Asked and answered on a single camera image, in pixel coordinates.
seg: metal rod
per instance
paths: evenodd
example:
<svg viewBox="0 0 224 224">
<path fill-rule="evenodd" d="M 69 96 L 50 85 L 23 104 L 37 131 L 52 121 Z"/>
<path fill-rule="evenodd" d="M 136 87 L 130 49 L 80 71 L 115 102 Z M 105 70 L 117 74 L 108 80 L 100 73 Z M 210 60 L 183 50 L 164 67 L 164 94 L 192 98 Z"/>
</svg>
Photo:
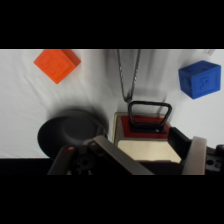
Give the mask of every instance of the metal rod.
<svg viewBox="0 0 224 224">
<path fill-rule="evenodd" d="M 121 90 L 123 94 L 124 101 L 126 103 L 130 103 L 133 98 L 134 90 L 135 90 L 135 83 L 137 80 L 137 74 L 138 74 L 138 67 L 139 67 L 139 62 L 140 62 L 140 57 L 141 57 L 141 49 L 138 49 L 138 55 L 137 55 L 137 60 L 135 64 L 135 70 L 134 70 L 134 76 L 132 80 L 132 87 L 130 91 L 128 92 L 127 96 L 124 94 L 124 79 L 123 79 L 123 70 L 122 70 L 122 64 L 121 64 L 121 57 L 120 57 L 120 50 L 117 49 L 117 56 L 118 56 L 118 65 L 119 65 L 119 72 L 120 72 L 120 81 L 121 81 Z"/>
</svg>

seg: blue cube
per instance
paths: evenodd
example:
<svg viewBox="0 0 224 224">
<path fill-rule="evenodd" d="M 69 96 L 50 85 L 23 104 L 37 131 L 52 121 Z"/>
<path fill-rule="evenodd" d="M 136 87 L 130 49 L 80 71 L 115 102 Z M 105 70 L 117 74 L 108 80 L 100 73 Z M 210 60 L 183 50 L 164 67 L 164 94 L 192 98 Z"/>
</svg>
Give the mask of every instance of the blue cube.
<svg viewBox="0 0 224 224">
<path fill-rule="evenodd" d="M 221 87 L 221 66 L 199 61 L 179 70 L 181 90 L 192 99 L 214 93 Z"/>
</svg>

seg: white backdrop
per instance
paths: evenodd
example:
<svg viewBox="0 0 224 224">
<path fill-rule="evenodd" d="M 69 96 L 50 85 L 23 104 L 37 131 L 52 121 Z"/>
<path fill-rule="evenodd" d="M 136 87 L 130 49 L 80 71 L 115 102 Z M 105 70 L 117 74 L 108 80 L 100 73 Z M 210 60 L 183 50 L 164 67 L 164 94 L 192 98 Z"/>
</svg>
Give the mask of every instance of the white backdrop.
<svg viewBox="0 0 224 224">
<path fill-rule="evenodd" d="M 33 63 L 42 50 L 0 50 L 0 158 L 45 158 L 37 143 L 38 130 L 54 114 L 66 109 L 95 114 L 112 138 L 114 113 L 127 110 L 116 51 L 73 51 L 82 63 L 56 85 Z M 127 86 L 136 53 L 122 51 Z M 189 138 L 207 138 L 208 145 L 215 147 L 224 143 L 224 91 L 192 100 L 179 87 L 178 69 L 200 60 L 224 66 L 224 50 L 216 50 L 212 56 L 194 49 L 143 50 L 134 100 L 170 103 L 172 126 Z"/>
</svg>

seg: black pan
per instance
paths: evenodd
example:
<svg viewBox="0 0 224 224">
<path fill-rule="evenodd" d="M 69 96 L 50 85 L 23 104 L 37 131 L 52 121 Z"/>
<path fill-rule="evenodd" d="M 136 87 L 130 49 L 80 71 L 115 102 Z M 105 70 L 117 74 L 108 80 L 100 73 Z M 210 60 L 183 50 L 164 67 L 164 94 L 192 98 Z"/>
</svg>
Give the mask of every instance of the black pan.
<svg viewBox="0 0 224 224">
<path fill-rule="evenodd" d="M 38 143 L 47 156 L 55 159 L 65 145 L 79 147 L 99 135 L 106 136 L 106 131 L 93 115 L 73 110 L 47 121 L 39 130 Z"/>
</svg>

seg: cube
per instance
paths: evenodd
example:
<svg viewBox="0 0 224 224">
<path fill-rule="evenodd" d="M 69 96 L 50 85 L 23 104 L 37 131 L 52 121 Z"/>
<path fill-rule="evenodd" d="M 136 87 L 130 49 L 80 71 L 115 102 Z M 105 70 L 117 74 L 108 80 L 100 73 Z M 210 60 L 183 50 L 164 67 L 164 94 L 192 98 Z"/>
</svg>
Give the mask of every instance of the cube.
<svg viewBox="0 0 224 224">
<path fill-rule="evenodd" d="M 179 70 L 181 90 L 192 99 L 214 93 L 221 88 L 221 66 L 199 61 Z"/>
<path fill-rule="evenodd" d="M 45 49 L 34 61 L 50 79 L 60 83 L 81 61 L 71 49 Z"/>
</svg>

